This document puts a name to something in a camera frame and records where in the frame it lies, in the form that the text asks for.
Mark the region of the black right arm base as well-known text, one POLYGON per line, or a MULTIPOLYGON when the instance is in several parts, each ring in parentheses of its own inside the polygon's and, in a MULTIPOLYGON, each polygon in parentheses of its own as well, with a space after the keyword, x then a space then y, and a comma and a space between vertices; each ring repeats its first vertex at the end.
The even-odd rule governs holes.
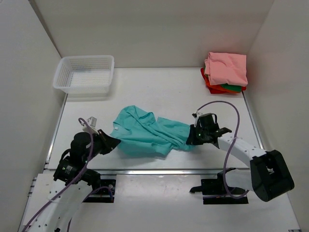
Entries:
POLYGON ((234 199, 227 194, 223 184, 222 172, 219 172, 215 178, 202 178, 200 186, 192 187, 189 193, 202 193, 204 205, 236 205, 249 203, 246 195, 239 199, 234 199))

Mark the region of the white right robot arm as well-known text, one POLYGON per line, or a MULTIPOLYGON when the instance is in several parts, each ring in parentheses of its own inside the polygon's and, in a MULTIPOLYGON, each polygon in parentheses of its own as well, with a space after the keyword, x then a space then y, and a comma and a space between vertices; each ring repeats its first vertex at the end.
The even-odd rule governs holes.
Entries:
POLYGON ((294 189, 295 184, 281 152, 257 148, 232 134, 228 128, 220 128, 217 115, 194 113, 194 124, 190 125, 187 145, 212 144, 226 151, 248 168, 227 168, 217 174, 216 179, 204 179, 190 193, 222 197, 228 194, 241 195, 246 190, 268 202, 294 189))

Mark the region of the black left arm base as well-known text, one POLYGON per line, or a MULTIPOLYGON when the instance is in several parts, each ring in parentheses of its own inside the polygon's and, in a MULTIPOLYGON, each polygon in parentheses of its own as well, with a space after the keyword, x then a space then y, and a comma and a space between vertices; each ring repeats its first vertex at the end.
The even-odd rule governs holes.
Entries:
POLYGON ((84 203, 114 203, 116 179, 101 178, 98 172, 87 170, 82 180, 92 188, 84 203))

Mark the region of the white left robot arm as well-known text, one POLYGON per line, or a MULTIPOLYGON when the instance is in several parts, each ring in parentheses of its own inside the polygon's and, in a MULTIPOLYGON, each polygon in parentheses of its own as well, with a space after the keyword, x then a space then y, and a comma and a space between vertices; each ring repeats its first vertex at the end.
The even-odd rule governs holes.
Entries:
POLYGON ((98 154, 112 152, 120 140, 102 130, 75 134, 70 148, 61 155, 47 202, 24 226, 25 232, 66 232, 79 206, 89 196, 106 190, 114 200, 112 189, 101 183, 100 173, 88 169, 88 163, 98 154))

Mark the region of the teal t shirt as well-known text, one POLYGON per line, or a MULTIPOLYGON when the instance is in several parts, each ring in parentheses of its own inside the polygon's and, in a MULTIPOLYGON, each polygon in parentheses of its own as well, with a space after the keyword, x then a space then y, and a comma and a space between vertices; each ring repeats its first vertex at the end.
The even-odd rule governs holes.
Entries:
POLYGON ((117 146, 130 157, 166 157, 170 151, 191 151, 187 145, 190 126, 188 124, 155 117, 137 106, 123 108, 113 122, 111 137, 119 139, 117 146))

